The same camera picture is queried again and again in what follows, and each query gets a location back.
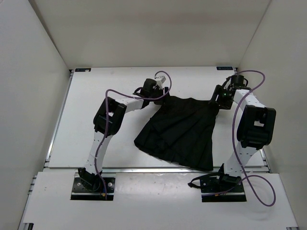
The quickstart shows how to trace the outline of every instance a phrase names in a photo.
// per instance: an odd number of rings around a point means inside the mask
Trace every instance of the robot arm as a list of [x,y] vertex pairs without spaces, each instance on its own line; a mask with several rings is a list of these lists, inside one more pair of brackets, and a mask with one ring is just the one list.
[[[155,79],[146,79],[143,87],[138,88],[134,95],[138,98],[122,98],[113,99],[108,97],[108,110],[109,110],[109,120],[108,120],[108,130],[107,136],[99,148],[96,157],[96,166],[99,172],[102,171],[103,159],[106,154],[107,147],[109,145],[112,137],[117,134],[122,124],[124,115],[130,111],[136,109],[143,109],[146,107],[150,101],[143,100],[142,98],[158,98],[164,94],[163,83],[166,80],[165,76],[155,77]],[[162,104],[163,101],[158,100],[154,102],[155,104]],[[83,168],[78,169],[79,176],[82,180],[82,184],[89,191],[96,190],[97,185],[100,183],[100,179],[97,175],[95,169],[95,155],[101,140],[106,132],[106,100],[103,101],[98,112],[94,117],[94,140],[89,157]]]
[[[249,92],[242,75],[233,75],[227,89],[227,81],[215,88],[211,103],[218,103],[220,109],[230,109],[232,102],[239,103]],[[240,105],[243,111],[236,137],[238,144],[236,150],[242,164],[239,164],[235,153],[220,168],[218,184],[226,187],[235,186],[241,180],[242,166],[245,167],[249,159],[264,145],[272,140],[276,111],[267,108],[250,93]]]

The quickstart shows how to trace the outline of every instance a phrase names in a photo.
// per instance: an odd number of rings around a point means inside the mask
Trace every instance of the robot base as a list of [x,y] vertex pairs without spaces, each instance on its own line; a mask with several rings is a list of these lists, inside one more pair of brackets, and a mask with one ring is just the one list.
[[[114,198],[115,177],[103,177],[106,182],[107,201],[112,201]],[[80,177],[75,177],[71,189],[71,200],[106,200],[103,193],[103,185],[96,191],[89,191],[81,183]]]
[[206,195],[212,193],[218,193],[225,191],[218,185],[218,179],[216,177],[207,177],[200,180],[201,185],[205,185],[201,189],[202,202],[246,202],[246,196],[244,192],[243,184],[237,185],[231,191],[224,195]]

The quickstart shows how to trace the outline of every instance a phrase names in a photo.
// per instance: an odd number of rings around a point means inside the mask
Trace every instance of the white table surface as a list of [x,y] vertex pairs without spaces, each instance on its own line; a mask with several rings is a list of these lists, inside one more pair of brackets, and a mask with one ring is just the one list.
[[[146,78],[154,78],[159,71],[167,71],[173,81],[170,94],[181,98],[209,100],[217,84],[232,75],[232,70],[216,67],[160,67],[160,68],[92,68],[91,72],[75,72],[59,129],[51,153],[50,168],[83,167],[94,138],[93,118],[104,100],[105,91],[114,89],[131,94],[143,85]],[[122,98],[111,93],[110,97]],[[236,104],[230,111],[221,110],[213,132],[213,165],[220,167],[232,154],[231,124]],[[135,147],[133,141],[159,109],[151,103],[148,107],[125,115],[119,132],[112,138],[103,167],[181,167],[152,157]],[[237,124],[241,113],[238,113]],[[247,166],[263,166],[257,152]]]
[[[297,227],[278,174],[262,173],[277,200],[265,207],[244,182],[247,202],[202,203],[187,183],[198,173],[117,173],[113,201],[70,200],[74,170],[40,172],[25,211],[33,230],[285,230]],[[251,178],[264,202],[270,187]]]

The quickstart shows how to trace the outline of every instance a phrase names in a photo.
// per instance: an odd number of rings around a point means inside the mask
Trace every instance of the cable connector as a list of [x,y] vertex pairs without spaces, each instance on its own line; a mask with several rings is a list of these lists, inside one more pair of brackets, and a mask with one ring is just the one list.
[[160,89],[162,89],[163,87],[163,83],[166,81],[166,77],[165,76],[155,76],[154,80],[157,82],[157,85],[159,86]]

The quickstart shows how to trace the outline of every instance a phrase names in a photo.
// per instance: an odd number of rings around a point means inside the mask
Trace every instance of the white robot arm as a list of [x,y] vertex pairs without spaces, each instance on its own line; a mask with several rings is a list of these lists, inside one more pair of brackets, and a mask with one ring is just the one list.
[[[106,100],[103,101],[98,112],[94,117],[94,140],[92,148],[87,159],[87,162],[83,168],[78,169],[78,173],[83,186],[89,191],[95,191],[97,185],[100,183],[99,175],[97,175],[96,168],[98,172],[102,171],[102,164],[104,156],[106,154],[106,149],[109,145],[112,137],[119,131],[121,123],[123,121],[124,115],[130,111],[137,109],[143,109],[149,104],[149,100],[144,100],[142,98],[160,98],[164,95],[163,83],[165,82],[165,76],[156,76],[153,79],[146,79],[143,87],[138,88],[132,98],[122,98],[122,99],[112,99],[108,97],[108,130],[104,142],[101,141],[106,132]],[[155,104],[162,104],[163,99],[155,100]]]
[[[244,84],[244,76],[242,75],[233,75],[227,78],[222,86],[216,86],[210,103],[218,104],[220,109],[229,110],[232,103],[235,102],[240,105],[240,109],[243,111],[236,132],[237,155],[233,152],[229,160],[222,164],[219,172],[194,178],[188,184],[190,187],[201,188],[204,193],[208,191],[209,195],[232,190],[239,185],[242,170],[249,159],[264,145],[270,144],[276,111],[260,103],[249,91],[250,88]],[[192,183],[198,179],[201,181],[200,186]],[[205,198],[209,201],[213,200],[211,197]]]

